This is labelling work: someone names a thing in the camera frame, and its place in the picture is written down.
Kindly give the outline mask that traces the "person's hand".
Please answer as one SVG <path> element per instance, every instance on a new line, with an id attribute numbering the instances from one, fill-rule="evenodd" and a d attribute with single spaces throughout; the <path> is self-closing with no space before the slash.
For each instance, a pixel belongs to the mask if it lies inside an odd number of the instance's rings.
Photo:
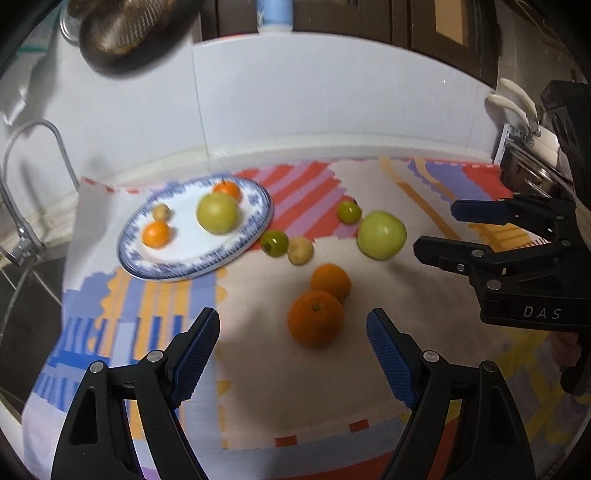
<path id="1" fill-rule="evenodd" d="M 579 336 L 575 333 L 551 332 L 549 342 L 554 362 L 560 368 L 574 367 L 580 356 Z"/>

